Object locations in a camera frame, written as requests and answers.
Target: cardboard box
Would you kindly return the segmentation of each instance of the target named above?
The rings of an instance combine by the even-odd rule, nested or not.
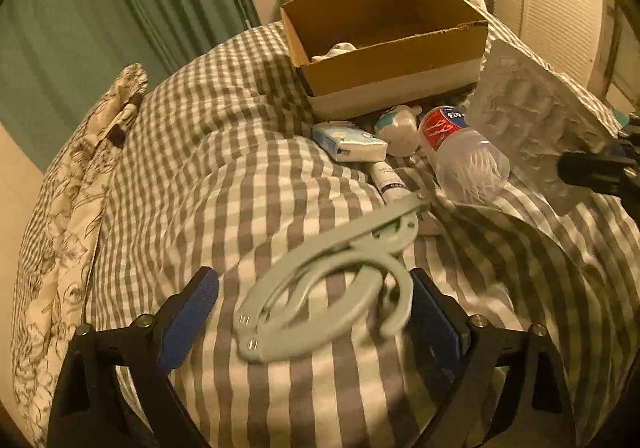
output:
[[[322,121],[478,81],[488,21],[464,0],[295,0],[281,12],[291,62]],[[357,49],[311,63],[339,42]]]

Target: water bottle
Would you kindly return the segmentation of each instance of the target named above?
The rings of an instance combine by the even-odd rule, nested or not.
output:
[[[436,180],[455,203],[489,204],[509,178],[508,158],[465,123],[456,107],[436,107],[418,129]]]

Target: gray and white checkered bedding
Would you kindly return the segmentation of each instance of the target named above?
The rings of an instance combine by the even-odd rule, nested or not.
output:
[[[490,41],[507,40],[550,68],[491,23]],[[615,133],[610,110],[563,78]],[[256,278],[306,237],[382,205],[363,171],[335,165],[311,141],[313,123],[281,25],[255,28],[146,97],[113,174],[87,320],[99,330],[124,327],[156,311],[200,266],[221,274],[206,333],[172,374],[212,446],[403,447],[440,399],[417,372],[429,362],[425,349],[408,335],[382,341],[373,316],[300,360],[247,365],[236,355],[232,316]],[[426,159],[394,166],[412,189],[431,179]],[[419,238],[405,263],[494,325],[546,324],[584,444],[617,401],[640,347],[638,228],[617,199],[601,195],[558,217],[514,175],[494,206],[455,208],[439,192],[433,212],[446,232]],[[28,229],[24,263],[37,233]],[[339,298],[349,279],[319,284],[304,313]],[[142,417],[125,372],[120,381]]]

